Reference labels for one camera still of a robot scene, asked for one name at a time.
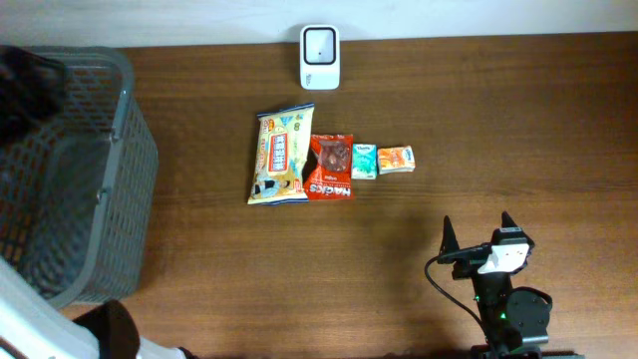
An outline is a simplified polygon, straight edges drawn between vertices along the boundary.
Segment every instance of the white wall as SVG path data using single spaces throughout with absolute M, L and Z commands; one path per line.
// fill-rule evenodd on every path
M 638 30 L 638 0 L 0 0 L 0 43 L 154 46 Z

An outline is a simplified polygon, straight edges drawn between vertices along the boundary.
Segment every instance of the red snack bag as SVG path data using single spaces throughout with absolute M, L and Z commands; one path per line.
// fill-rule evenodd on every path
M 351 199 L 350 170 L 353 136 L 312 135 L 310 149 L 317 168 L 303 185 L 310 200 Z

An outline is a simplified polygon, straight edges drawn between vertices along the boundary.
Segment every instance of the wood grain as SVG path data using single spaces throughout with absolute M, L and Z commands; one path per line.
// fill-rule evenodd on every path
M 344 43 L 331 92 L 300 88 L 294 45 L 126 54 L 160 161 L 124 301 L 142 335 L 202 357 L 468 349 L 479 328 L 423 266 L 444 215 L 468 246 L 506 209 L 537 244 L 514 285 L 554 298 L 545 348 L 638 352 L 638 34 Z M 412 145 L 417 169 L 352 201 L 246 205 L 255 114 L 309 101 L 313 133 Z M 472 304 L 451 270 L 434 277 Z

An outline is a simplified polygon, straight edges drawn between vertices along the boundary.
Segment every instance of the snack bag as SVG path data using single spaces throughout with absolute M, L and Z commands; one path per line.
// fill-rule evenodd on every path
M 377 146 L 355 144 L 352 147 L 352 180 L 377 177 Z
M 314 104 L 257 115 L 255 175 L 248 204 L 308 201 L 301 172 L 308 158 Z
M 317 168 L 304 184 L 310 200 L 350 199 L 352 135 L 312 135 L 310 149 L 317 157 Z
M 379 149 L 377 158 L 379 160 L 379 175 L 415 170 L 415 155 L 410 146 Z

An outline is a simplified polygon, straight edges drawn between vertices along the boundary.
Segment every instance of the yellow snack bag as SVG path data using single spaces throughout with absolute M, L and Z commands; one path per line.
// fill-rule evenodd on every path
M 255 175 L 248 204 L 308 201 L 301 172 L 308 157 L 314 104 L 257 115 Z

